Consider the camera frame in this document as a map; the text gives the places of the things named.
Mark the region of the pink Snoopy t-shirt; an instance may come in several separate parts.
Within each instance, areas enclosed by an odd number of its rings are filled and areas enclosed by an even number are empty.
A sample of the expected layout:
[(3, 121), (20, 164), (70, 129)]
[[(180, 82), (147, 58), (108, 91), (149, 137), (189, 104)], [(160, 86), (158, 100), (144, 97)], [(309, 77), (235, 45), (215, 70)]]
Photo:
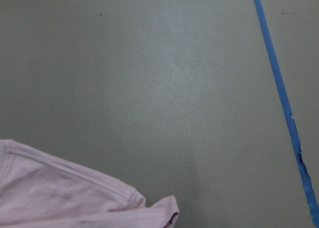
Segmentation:
[(0, 142), (3, 228), (171, 228), (174, 196), (147, 207), (134, 187), (13, 140)]

